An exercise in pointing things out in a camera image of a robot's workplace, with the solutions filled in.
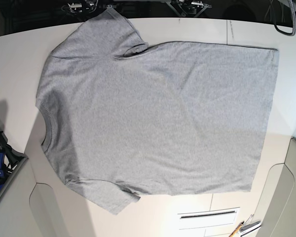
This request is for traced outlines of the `grey T-shirt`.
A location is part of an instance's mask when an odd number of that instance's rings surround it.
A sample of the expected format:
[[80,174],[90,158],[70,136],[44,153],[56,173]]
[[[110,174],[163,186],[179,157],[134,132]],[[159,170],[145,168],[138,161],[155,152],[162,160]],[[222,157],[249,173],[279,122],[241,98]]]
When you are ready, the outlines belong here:
[[66,187],[112,214],[143,195],[248,192],[278,64],[272,48],[149,46],[107,9],[45,61],[42,149]]

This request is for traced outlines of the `silver binder clip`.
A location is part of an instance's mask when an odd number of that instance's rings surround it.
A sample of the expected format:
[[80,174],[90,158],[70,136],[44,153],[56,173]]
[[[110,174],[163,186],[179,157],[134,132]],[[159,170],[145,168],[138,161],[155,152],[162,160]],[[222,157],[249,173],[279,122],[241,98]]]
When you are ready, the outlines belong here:
[[250,215],[248,220],[244,223],[243,227],[239,230],[240,236],[245,236],[247,234],[250,234],[254,231],[257,231],[261,227],[261,221],[256,221],[254,223],[249,224],[249,221],[252,220],[254,214]]

